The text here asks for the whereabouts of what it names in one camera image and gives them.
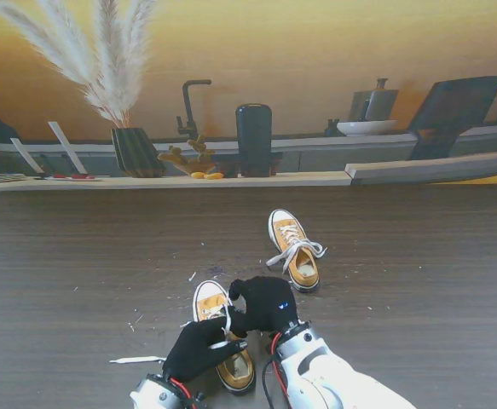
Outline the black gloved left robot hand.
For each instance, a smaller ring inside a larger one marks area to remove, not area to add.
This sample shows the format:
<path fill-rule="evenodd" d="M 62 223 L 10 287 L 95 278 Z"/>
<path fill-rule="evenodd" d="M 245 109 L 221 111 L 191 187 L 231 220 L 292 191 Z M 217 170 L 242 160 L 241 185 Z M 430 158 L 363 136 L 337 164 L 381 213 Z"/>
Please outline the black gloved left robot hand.
<path fill-rule="evenodd" d="M 226 319 L 221 317 L 185 326 L 162 365 L 164 375 L 182 383 L 190 382 L 243 351 L 247 346 L 243 339 L 227 341 L 224 346 L 211 349 L 211 345 L 222 341 L 225 324 Z"/>

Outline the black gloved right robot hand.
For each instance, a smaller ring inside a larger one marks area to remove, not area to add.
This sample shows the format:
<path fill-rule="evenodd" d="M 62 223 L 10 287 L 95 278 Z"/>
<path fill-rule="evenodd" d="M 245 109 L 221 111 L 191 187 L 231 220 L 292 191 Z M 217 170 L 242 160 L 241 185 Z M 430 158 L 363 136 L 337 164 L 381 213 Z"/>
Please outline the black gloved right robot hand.
<path fill-rule="evenodd" d="M 247 332 L 283 331 L 299 322 L 297 304 L 289 283 L 280 278 L 257 276 L 233 281 L 228 290 L 233 301 L 243 297 L 246 310 L 240 312 L 228 307 L 231 317 L 230 330 L 237 337 Z"/>

